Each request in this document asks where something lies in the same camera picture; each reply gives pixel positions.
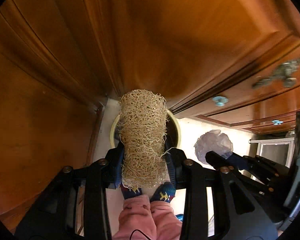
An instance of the person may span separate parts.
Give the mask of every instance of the person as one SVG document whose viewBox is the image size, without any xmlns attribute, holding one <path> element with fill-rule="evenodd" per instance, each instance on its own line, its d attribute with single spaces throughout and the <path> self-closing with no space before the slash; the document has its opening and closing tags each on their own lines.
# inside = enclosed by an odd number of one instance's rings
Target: person
<svg viewBox="0 0 300 240">
<path fill-rule="evenodd" d="M 129 189 L 121 185 L 124 197 L 119 215 L 119 231 L 113 240 L 177 240 L 182 222 L 174 215 L 170 202 L 176 189 L 171 182 L 160 185 L 152 198 L 143 195 L 141 188 Z"/>
</svg>

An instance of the black cable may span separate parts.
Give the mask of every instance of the black cable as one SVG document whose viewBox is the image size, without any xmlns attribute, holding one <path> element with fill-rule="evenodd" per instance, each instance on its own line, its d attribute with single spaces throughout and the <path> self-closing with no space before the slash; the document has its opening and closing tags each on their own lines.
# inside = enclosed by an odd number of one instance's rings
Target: black cable
<svg viewBox="0 0 300 240">
<path fill-rule="evenodd" d="M 148 240 L 151 240 L 148 236 L 146 236 L 141 230 L 139 230 L 139 229 L 136 229 L 136 230 L 133 230 L 132 231 L 132 233 L 131 233 L 131 235 L 130 235 L 130 239 L 129 240 L 131 240 L 131 237 L 132 237 L 132 235 L 133 235 L 133 233 L 135 232 L 135 231 L 139 231 L 141 234 L 143 234 L 144 235 L 144 237 L 146 237 Z"/>
</svg>

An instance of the white plastic bag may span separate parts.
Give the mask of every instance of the white plastic bag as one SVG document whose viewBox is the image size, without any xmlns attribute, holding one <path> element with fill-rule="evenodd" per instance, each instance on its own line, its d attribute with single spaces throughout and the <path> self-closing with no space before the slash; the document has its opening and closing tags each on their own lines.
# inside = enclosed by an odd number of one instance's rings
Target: white plastic bag
<svg viewBox="0 0 300 240">
<path fill-rule="evenodd" d="M 205 158 L 207 152 L 214 151 L 227 159 L 232 155 L 233 144 L 225 133 L 221 133 L 221 130 L 211 130 L 197 139 L 194 149 L 198 160 L 208 164 Z"/>
</svg>

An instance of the floor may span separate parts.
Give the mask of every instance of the floor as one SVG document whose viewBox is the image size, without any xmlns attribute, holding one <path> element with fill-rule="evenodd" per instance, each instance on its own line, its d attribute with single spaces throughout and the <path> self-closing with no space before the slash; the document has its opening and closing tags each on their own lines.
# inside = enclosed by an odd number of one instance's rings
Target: floor
<svg viewBox="0 0 300 240">
<path fill-rule="evenodd" d="M 111 148 L 110 145 L 110 130 L 112 123 L 120 111 L 120 106 L 117 101 L 109 99 L 104 116 L 102 119 L 100 132 L 98 136 L 98 141 L 96 145 L 94 161 L 104 158 L 107 151 Z M 219 129 L 221 132 L 226 133 L 233 143 L 234 152 L 243 156 L 248 155 L 250 144 L 249 140 L 252 138 L 253 134 L 239 131 L 235 129 L 220 127 L 208 123 L 204 123 L 198 120 L 193 120 L 190 118 L 178 119 L 180 129 L 181 129 L 181 144 L 180 149 L 182 149 L 187 158 L 198 161 L 194 153 L 194 144 L 197 139 L 204 133 Z M 211 166 L 202 164 L 203 167 L 212 169 Z M 149 196 L 153 194 L 155 189 L 143 189 L 143 192 Z M 108 203 L 108 214 L 112 234 L 116 233 L 119 228 L 118 217 L 122 211 L 123 196 L 121 190 L 107 189 L 107 203 Z M 171 206 L 174 209 L 175 214 L 183 214 L 184 204 L 185 204 L 186 190 L 177 190 L 176 197 L 171 201 Z M 212 194 L 211 189 L 207 188 L 208 196 L 208 218 L 210 219 L 213 215 L 213 205 L 212 205 Z"/>
</svg>

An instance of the foot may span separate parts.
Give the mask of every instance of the foot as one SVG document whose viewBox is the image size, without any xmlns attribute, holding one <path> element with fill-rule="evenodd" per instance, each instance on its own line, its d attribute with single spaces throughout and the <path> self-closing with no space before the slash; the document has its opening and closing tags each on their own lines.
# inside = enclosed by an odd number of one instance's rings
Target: foot
<svg viewBox="0 0 300 240">
<path fill-rule="evenodd" d="M 139 187 L 127 188 L 121 184 L 120 188 L 124 199 L 133 198 L 142 195 L 142 190 Z"/>
<path fill-rule="evenodd" d="M 170 203 L 176 194 L 176 188 L 170 181 L 166 181 L 160 185 L 154 192 L 150 202 L 152 201 L 165 201 Z"/>
</svg>

